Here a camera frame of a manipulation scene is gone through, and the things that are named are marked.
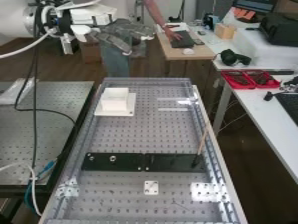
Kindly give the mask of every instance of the monitor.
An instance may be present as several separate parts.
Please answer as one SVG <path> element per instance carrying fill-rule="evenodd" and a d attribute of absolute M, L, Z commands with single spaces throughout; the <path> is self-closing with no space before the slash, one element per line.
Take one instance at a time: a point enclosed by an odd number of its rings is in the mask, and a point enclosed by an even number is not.
<path fill-rule="evenodd" d="M 234 6 L 236 8 L 248 9 L 258 13 L 272 12 L 276 5 L 276 0 L 235 0 Z"/>

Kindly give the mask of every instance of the small white cube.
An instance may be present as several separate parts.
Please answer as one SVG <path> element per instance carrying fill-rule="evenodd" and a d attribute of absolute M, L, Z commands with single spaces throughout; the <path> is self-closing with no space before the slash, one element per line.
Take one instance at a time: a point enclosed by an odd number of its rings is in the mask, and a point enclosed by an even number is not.
<path fill-rule="evenodd" d="M 144 181 L 143 183 L 143 194 L 144 195 L 158 195 L 158 181 Z"/>
<path fill-rule="evenodd" d="M 126 111 L 127 94 L 127 88 L 106 88 L 99 99 L 102 111 Z"/>

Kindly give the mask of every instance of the computer keyboard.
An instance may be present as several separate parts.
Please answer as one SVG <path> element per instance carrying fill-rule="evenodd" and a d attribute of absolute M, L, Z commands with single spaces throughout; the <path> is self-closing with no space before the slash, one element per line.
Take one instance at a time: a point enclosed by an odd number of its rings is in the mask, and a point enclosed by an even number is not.
<path fill-rule="evenodd" d="M 171 40 L 170 45 L 172 48 L 191 48 L 194 46 L 192 38 L 187 31 L 176 31 L 176 34 L 182 36 L 180 40 Z"/>
<path fill-rule="evenodd" d="M 298 125 L 298 94 L 276 94 L 275 95 L 281 107 L 289 115 L 292 121 Z"/>

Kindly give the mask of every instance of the black box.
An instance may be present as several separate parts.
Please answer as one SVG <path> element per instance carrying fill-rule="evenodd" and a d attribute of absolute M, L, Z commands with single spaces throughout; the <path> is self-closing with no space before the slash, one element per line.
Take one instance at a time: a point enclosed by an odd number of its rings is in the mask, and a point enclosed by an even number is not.
<path fill-rule="evenodd" d="M 267 14 L 260 31 L 271 44 L 298 47 L 298 14 Z"/>

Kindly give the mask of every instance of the red container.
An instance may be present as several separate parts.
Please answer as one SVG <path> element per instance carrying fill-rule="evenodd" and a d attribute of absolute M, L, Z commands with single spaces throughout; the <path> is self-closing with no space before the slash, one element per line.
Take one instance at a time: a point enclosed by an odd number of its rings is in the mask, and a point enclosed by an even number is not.
<path fill-rule="evenodd" d="M 260 70 L 247 70 L 243 72 L 248 79 L 254 82 L 256 88 L 279 88 L 280 83 L 272 78 L 272 76 L 267 72 Z"/>
<path fill-rule="evenodd" d="M 242 71 L 222 71 L 222 77 L 232 89 L 255 89 L 255 83 Z"/>

